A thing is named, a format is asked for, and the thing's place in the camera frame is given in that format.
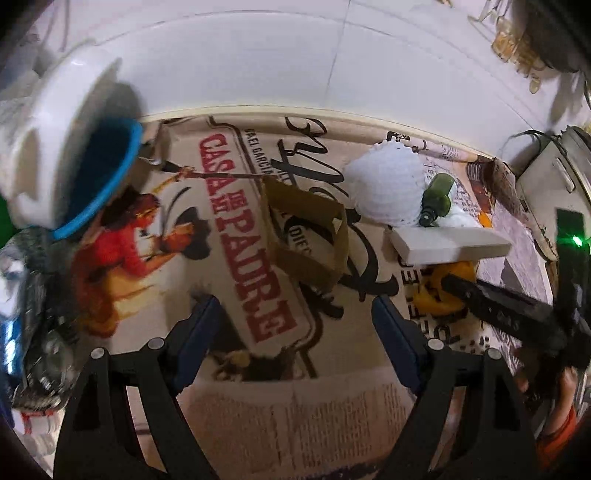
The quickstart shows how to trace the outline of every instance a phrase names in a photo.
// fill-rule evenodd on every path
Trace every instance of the cardboard box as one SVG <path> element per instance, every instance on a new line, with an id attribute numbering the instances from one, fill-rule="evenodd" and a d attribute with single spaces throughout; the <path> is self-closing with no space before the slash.
<path id="1" fill-rule="evenodd" d="M 322 292 L 330 291 L 347 269 L 349 228 L 345 207 L 335 200 L 305 192 L 271 178 L 263 179 L 262 185 L 261 209 L 269 260 L 290 277 Z M 324 263 L 292 250 L 287 241 L 275 233 L 271 209 L 298 216 L 327 229 L 333 239 L 333 258 Z M 337 229 L 333 223 L 335 219 L 340 220 Z"/>

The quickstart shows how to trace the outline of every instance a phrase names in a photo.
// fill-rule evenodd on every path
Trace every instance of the blue rim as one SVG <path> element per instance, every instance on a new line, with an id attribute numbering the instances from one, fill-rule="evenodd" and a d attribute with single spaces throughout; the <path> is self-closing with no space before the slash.
<path id="1" fill-rule="evenodd" d="M 52 232 L 53 238 L 55 240 L 62 240 L 69 237 L 82 228 L 85 224 L 87 224 L 90 220 L 92 220 L 99 210 L 103 208 L 113 196 L 115 190 L 124 179 L 129 168 L 132 166 L 141 145 L 143 129 L 137 120 L 121 118 L 117 121 L 129 130 L 129 146 L 125 152 L 125 157 L 121 162 L 121 165 L 119 168 L 117 168 L 115 174 L 105 184 L 98 195 L 86 206 L 86 208 L 84 208 L 84 210 L 82 210 L 68 223 L 62 225 Z"/>

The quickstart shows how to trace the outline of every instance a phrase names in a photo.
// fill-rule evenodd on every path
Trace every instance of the white wall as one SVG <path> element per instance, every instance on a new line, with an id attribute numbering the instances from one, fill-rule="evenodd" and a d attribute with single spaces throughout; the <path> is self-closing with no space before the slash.
<path id="1" fill-rule="evenodd" d="M 483 4 L 484 0 L 473 0 Z M 53 55 L 94 37 L 123 59 L 144 114 L 216 105 L 360 113 L 511 161 L 535 128 L 582 124 L 577 77 L 528 91 L 465 11 L 434 0 L 56 0 L 38 20 Z"/>

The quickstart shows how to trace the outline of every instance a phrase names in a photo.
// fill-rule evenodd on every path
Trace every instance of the silver screw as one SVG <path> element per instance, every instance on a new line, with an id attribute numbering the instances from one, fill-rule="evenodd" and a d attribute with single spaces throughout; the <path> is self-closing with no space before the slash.
<path id="1" fill-rule="evenodd" d="M 445 346 L 439 338 L 430 338 L 427 345 L 431 350 L 442 350 Z"/>
<path id="2" fill-rule="evenodd" d="M 491 357 L 493 360 L 500 360 L 501 358 L 503 358 L 503 354 L 496 348 L 489 348 L 486 351 L 486 353 L 488 353 L 488 356 Z"/>
<path id="3" fill-rule="evenodd" d="M 92 358 L 94 358 L 95 360 L 98 360 L 99 358 L 101 358 L 103 355 L 105 354 L 105 349 L 104 348 L 95 348 L 91 353 L 90 356 Z"/>
<path id="4" fill-rule="evenodd" d="M 151 350 L 158 350 L 164 346 L 164 339 L 160 337 L 152 338 L 148 342 L 148 348 Z"/>

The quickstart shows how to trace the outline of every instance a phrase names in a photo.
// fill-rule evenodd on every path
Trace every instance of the white appliance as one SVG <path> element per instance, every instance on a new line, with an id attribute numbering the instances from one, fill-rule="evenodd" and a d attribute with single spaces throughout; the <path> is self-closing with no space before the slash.
<path id="1" fill-rule="evenodd" d="M 532 218 L 531 230 L 542 253 L 557 261 L 556 209 L 576 210 L 591 236 L 591 137 L 578 127 L 567 127 L 561 143 L 565 158 L 550 142 L 517 181 L 517 195 Z"/>

